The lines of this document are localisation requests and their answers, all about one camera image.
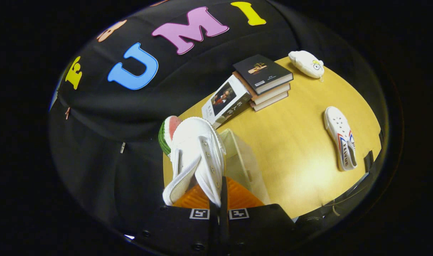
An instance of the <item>book cover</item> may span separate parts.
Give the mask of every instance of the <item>book cover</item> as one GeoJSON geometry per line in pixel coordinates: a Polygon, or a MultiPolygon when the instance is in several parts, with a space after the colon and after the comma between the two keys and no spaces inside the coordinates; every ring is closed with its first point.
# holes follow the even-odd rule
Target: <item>book cover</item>
{"type": "Polygon", "coordinates": [[[258,95],[293,79],[288,69],[260,54],[242,60],[233,67],[258,95]]]}
{"type": "Polygon", "coordinates": [[[249,108],[250,99],[241,81],[231,75],[203,105],[202,118],[216,129],[249,108]]]}
{"type": "Polygon", "coordinates": [[[237,72],[234,71],[233,75],[237,77],[241,81],[241,83],[245,86],[247,91],[251,94],[251,100],[255,104],[261,104],[262,102],[265,102],[266,100],[277,96],[278,94],[281,94],[282,92],[289,91],[291,89],[291,86],[289,82],[281,84],[272,90],[269,90],[265,94],[257,95],[256,92],[251,88],[251,86],[248,84],[248,82],[237,72]]]}
{"type": "Polygon", "coordinates": [[[286,92],[278,94],[277,96],[275,96],[275,97],[273,97],[271,99],[268,99],[265,102],[263,102],[261,104],[258,104],[258,105],[256,105],[253,101],[251,101],[250,105],[254,109],[255,112],[258,112],[259,110],[261,110],[261,109],[263,109],[265,107],[268,107],[268,106],[274,104],[275,102],[286,98],[287,96],[289,96],[289,93],[286,91],[286,92]]]}

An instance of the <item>canvas shoe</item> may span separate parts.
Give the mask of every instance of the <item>canvas shoe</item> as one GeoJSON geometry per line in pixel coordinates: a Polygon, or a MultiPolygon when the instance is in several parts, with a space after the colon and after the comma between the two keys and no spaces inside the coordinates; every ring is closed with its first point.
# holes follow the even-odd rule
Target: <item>canvas shoe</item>
{"type": "Polygon", "coordinates": [[[220,207],[225,154],[220,135],[208,121],[192,117],[179,123],[170,144],[173,177],[163,191],[165,203],[172,206],[181,198],[195,176],[210,201],[220,207]]]}
{"type": "Polygon", "coordinates": [[[338,149],[338,162],[345,170],[357,167],[354,136],[348,120],[336,107],[328,107],[324,112],[324,123],[338,149]]]}

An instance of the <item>orange object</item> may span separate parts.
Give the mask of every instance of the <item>orange object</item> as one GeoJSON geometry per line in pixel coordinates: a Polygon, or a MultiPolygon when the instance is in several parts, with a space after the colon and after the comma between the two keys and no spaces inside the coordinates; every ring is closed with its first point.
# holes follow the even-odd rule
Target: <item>orange object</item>
{"type": "MultiPolygon", "coordinates": [[[[228,185],[228,209],[251,208],[264,205],[264,203],[257,199],[249,190],[232,178],[226,177],[226,184],[228,185]]],[[[209,199],[204,191],[202,191],[199,184],[196,184],[187,191],[173,206],[210,209],[209,199]]]]}
{"type": "Polygon", "coordinates": [[[249,190],[232,178],[226,177],[226,184],[228,185],[229,210],[264,205],[264,203],[257,199],[257,197],[254,196],[249,190]]]}
{"type": "Polygon", "coordinates": [[[195,209],[210,209],[209,198],[205,195],[199,184],[196,184],[189,191],[185,192],[185,194],[172,206],[195,209]]]}

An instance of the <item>yellow letter i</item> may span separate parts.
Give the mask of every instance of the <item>yellow letter i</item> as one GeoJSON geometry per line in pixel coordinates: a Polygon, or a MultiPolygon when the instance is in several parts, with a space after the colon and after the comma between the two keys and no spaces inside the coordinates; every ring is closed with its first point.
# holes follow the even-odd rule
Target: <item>yellow letter i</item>
{"type": "Polygon", "coordinates": [[[247,2],[232,2],[231,5],[239,7],[239,9],[245,14],[248,18],[248,24],[251,26],[263,25],[266,24],[267,21],[259,17],[259,15],[253,10],[251,7],[251,3],[247,2]]]}

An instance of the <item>watermelon slice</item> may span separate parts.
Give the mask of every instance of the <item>watermelon slice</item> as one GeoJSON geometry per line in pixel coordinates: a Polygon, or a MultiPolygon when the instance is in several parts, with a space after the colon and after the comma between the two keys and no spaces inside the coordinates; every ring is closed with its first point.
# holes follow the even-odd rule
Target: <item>watermelon slice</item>
{"type": "Polygon", "coordinates": [[[172,136],[181,122],[182,120],[180,118],[170,116],[163,121],[160,127],[158,142],[160,143],[161,149],[168,157],[171,154],[172,136]]]}

